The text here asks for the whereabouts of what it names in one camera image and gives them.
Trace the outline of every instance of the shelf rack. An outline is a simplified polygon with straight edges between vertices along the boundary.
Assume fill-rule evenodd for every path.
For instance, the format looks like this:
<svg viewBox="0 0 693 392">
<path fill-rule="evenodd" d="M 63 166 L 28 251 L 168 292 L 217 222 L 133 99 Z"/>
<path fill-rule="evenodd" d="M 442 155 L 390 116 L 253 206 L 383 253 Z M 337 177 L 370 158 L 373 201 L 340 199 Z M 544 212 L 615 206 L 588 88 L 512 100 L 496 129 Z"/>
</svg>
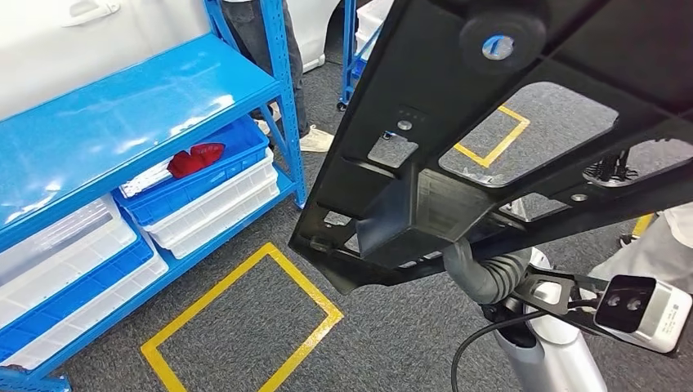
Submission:
<svg viewBox="0 0 693 392">
<path fill-rule="evenodd" d="M 344 30 L 342 32 L 342 92 L 337 102 L 337 109 L 344 111 L 349 105 L 351 96 L 354 95 L 356 82 L 360 79 L 364 71 L 366 60 L 364 53 L 373 46 L 382 25 L 375 29 L 369 39 L 364 43 L 361 50 L 357 53 L 354 37 L 356 35 L 356 2 L 357 0 L 344 0 Z"/>
<path fill-rule="evenodd" d="M 159 248 L 165 275 L 34 370 L 0 368 L 0 390 L 70 391 L 49 376 L 66 359 L 290 194 L 305 204 L 281 0 L 261 0 L 273 77 L 238 53 L 220 0 L 200 1 L 210 33 L 0 122 L 0 252 L 272 100 L 289 169 L 275 165 L 279 195 L 183 260 Z"/>
</svg>

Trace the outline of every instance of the black plastic panel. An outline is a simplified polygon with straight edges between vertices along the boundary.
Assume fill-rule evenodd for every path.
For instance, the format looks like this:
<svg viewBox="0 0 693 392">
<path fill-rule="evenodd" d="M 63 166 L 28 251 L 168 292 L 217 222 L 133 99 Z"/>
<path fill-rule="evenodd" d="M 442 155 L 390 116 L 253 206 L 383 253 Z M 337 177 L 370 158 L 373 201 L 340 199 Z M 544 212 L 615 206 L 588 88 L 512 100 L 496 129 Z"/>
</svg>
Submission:
<svg viewBox="0 0 693 392">
<path fill-rule="evenodd" d="M 692 7 L 674 0 L 396 0 L 291 247 L 349 292 L 441 272 L 439 258 L 419 258 L 459 236 L 472 242 L 475 256 L 488 257 L 691 201 L 690 159 L 622 186 L 599 185 L 583 171 L 646 140 L 693 144 Z M 481 56 L 486 35 L 496 30 L 517 38 L 507 61 Z M 609 106 L 619 119 L 503 186 L 439 166 L 505 100 L 543 81 Z M 397 129 L 402 119 L 411 129 Z M 384 131 L 418 145 L 398 168 L 368 159 Z M 570 208 L 531 222 L 499 210 L 532 193 Z M 575 194 L 587 198 L 576 202 Z M 328 227 L 329 211 L 350 224 Z M 357 228 L 363 255 L 344 246 Z M 398 267 L 410 261 L 417 264 Z"/>
</svg>

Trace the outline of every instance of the shoe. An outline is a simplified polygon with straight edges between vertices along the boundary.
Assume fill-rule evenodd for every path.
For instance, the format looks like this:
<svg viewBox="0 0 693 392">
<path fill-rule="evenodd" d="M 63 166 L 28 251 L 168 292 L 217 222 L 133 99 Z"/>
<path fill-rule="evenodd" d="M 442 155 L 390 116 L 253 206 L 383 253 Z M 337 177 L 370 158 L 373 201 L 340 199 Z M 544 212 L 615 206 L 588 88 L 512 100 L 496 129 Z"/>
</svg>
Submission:
<svg viewBox="0 0 693 392">
<path fill-rule="evenodd" d="M 633 241 L 636 241 L 639 239 L 639 235 L 633 235 L 633 234 L 621 234 L 619 236 L 619 246 L 621 247 L 626 247 L 633 243 Z"/>
<path fill-rule="evenodd" d="M 272 102 L 270 104 L 270 112 L 272 113 L 272 121 L 276 123 L 277 120 L 281 118 L 281 113 L 279 112 L 279 105 L 277 105 L 276 102 Z M 262 115 L 260 115 L 260 118 L 253 117 L 253 121 L 255 122 L 255 125 L 257 125 L 257 127 L 260 128 L 260 131 L 262 131 L 262 133 L 265 134 L 265 136 L 270 134 L 270 126 L 267 124 L 267 121 L 265 121 L 262 118 Z"/>
<path fill-rule="evenodd" d="M 303 136 L 298 144 L 301 146 L 301 151 L 308 153 L 326 153 L 329 150 L 329 146 L 332 145 L 332 140 L 334 136 L 328 134 L 325 131 L 321 131 L 316 128 L 315 125 L 311 125 L 308 134 Z"/>
</svg>

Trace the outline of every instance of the gray pants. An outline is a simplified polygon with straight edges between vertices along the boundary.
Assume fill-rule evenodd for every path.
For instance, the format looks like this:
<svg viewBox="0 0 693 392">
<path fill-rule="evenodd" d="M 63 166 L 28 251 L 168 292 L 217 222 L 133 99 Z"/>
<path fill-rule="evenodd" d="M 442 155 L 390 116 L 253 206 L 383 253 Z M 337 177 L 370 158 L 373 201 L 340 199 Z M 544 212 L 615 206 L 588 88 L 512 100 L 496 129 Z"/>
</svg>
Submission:
<svg viewBox="0 0 693 392">
<path fill-rule="evenodd" d="M 594 267 L 590 276 L 604 280 L 614 275 L 650 276 L 693 292 L 693 248 L 678 242 L 667 220 L 655 220 L 640 239 Z"/>
<path fill-rule="evenodd" d="M 282 1 L 282 5 L 284 9 L 284 23 L 286 24 L 288 62 L 291 67 L 291 79 L 293 80 L 293 98 L 296 101 L 298 135 L 303 137 L 308 133 L 306 105 L 303 100 L 303 60 L 301 60 L 301 52 L 298 50 L 296 37 L 293 35 L 293 24 L 291 15 L 288 13 L 286 0 Z M 240 39 L 243 40 L 243 43 L 248 48 L 248 52 L 252 57 L 250 60 L 253 60 L 258 67 L 272 75 L 270 49 L 267 46 L 260 0 L 251 0 L 249 2 L 222 1 L 221 10 L 224 13 L 226 23 L 234 26 Z"/>
</svg>

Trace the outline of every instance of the black cable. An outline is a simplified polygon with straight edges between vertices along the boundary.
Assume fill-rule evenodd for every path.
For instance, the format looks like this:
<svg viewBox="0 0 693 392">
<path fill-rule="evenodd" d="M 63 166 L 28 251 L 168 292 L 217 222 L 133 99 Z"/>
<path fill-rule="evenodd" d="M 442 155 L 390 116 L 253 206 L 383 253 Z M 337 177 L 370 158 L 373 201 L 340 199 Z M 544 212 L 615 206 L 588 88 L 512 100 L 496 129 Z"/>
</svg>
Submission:
<svg viewBox="0 0 693 392">
<path fill-rule="evenodd" d="M 480 337 L 484 336 L 485 334 L 495 331 L 500 328 L 505 328 L 505 327 L 510 327 L 513 324 L 517 323 L 524 323 L 527 321 L 530 321 L 531 319 L 536 319 L 537 317 L 541 317 L 546 315 L 547 313 L 543 310 L 537 310 L 532 313 L 528 314 L 523 314 L 522 316 L 517 316 L 515 318 L 510 318 L 505 321 L 501 321 L 499 323 L 493 323 L 490 324 L 486 327 L 483 327 L 479 331 L 476 331 L 472 333 L 471 336 L 469 336 L 465 341 L 462 342 L 461 345 L 457 348 L 457 351 L 455 351 L 455 355 L 453 357 L 453 366 L 450 372 L 450 381 L 452 382 L 453 385 L 453 392 L 459 392 L 459 388 L 457 387 L 457 368 L 459 365 L 459 360 L 462 358 L 462 353 L 464 350 L 467 349 L 467 347 L 476 339 L 479 339 Z"/>
</svg>

